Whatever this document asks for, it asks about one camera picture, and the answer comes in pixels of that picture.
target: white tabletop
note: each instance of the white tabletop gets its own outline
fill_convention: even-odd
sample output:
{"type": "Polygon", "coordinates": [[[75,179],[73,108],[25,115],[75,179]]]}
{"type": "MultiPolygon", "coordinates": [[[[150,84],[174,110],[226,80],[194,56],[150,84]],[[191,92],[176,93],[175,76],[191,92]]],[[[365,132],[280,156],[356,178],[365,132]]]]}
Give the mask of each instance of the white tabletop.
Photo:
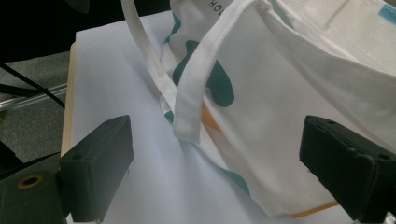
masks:
{"type": "MultiPolygon", "coordinates": [[[[172,14],[143,18],[143,24],[160,54],[172,14]]],[[[268,217],[198,148],[179,142],[125,21],[77,34],[70,91],[71,146],[105,120],[131,117],[134,161],[104,223],[352,223],[339,206],[301,219],[268,217]]]]}

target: wire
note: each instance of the wire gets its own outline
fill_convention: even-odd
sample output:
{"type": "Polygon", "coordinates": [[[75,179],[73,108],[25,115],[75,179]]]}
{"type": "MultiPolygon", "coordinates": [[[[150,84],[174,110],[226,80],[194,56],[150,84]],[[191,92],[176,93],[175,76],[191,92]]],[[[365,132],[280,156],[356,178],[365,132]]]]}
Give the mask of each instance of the wire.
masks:
{"type": "Polygon", "coordinates": [[[29,78],[25,77],[21,73],[15,71],[14,69],[8,67],[5,63],[0,63],[0,67],[9,72],[12,76],[17,77],[18,79],[26,82],[27,84],[35,87],[36,89],[42,91],[43,93],[47,94],[52,100],[54,100],[58,105],[60,105],[64,109],[64,102],[62,102],[58,97],[56,97],[54,94],[50,93],[48,90],[44,89],[37,83],[33,82],[29,78]]]}

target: screw hole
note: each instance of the screw hole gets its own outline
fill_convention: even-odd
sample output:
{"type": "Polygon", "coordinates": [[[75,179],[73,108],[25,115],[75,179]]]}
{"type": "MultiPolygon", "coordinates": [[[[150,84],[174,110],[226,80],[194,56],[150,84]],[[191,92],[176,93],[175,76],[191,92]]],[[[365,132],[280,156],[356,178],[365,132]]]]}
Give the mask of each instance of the screw hole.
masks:
{"type": "Polygon", "coordinates": [[[379,154],[378,157],[382,160],[390,160],[390,156],[384,155],[384,154],[379,154]]]}
{"type": "Polygon", "coordinates": [[[29,175],[18,183],[19,189],[29,189],[38,185],[43,180],[42,175],[29,175]]]}
{"type": "Polygon", "coordinates": [[[81,156],[80,156],[80,155],[74,155],[74,156],[72,157],[72,160],[79,160],[79,159],[81,159],[81,156]]]}

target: orange trim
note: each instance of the orange trim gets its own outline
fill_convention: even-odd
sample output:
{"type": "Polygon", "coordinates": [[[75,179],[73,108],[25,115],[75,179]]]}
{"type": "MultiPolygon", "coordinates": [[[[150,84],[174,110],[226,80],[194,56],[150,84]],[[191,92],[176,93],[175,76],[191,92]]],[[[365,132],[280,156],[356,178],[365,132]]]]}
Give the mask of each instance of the orange trim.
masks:
{"type": "Polygon", "coordinates": [[[219,128],[218,124],[215,122],[213,119],[212,115],[210,114],[209,110],[207,109],[205,104],[202,104],[202,120],[204,121],[205,124],[207,124],[209,127],[216,129],[218,131],[221,131],[219,128]]]}
{"type": "Polygon", "coordinates": [[[308,210],[308,211],[305,211],[305,212],[302,212],[302,213],[291,214],[290,217],[291,217],[291,218],[307,217],[307,216],[310,216],[310,215],[312,215],[312,214],[314,214],[314,213],[316,213],[316,212],[323,211],[323,210],[325,210],[325,209],[334,207],[334,206],[336,206],[336,205],[339,205],[339,203],[338,203],[338,202],[333,202],[333,203],[324,204],[324,205],[322,205],[322,206],[313,208],[313,209],[311,209],[311,210],[308,210]]]}

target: gray floor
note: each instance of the gray floor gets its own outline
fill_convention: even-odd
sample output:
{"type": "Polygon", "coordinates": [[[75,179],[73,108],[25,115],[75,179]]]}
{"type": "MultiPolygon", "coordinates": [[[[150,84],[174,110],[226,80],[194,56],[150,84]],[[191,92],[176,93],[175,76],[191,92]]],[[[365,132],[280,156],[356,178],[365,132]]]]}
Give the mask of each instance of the gray floor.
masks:
{"type": "MultiPolygon", "coordinates": [[[[67,82],[69,52],[7,63],[42,87],[67,82]]],[[[0,83],[32,89],[0,69],[0,83]]],[[[0,93],[0,102],[12,98],[0,93]]],[[[0,112],[0,140],[22,161],[30,161],[61,150],[64,110],[51,99],[0,112]]]]}

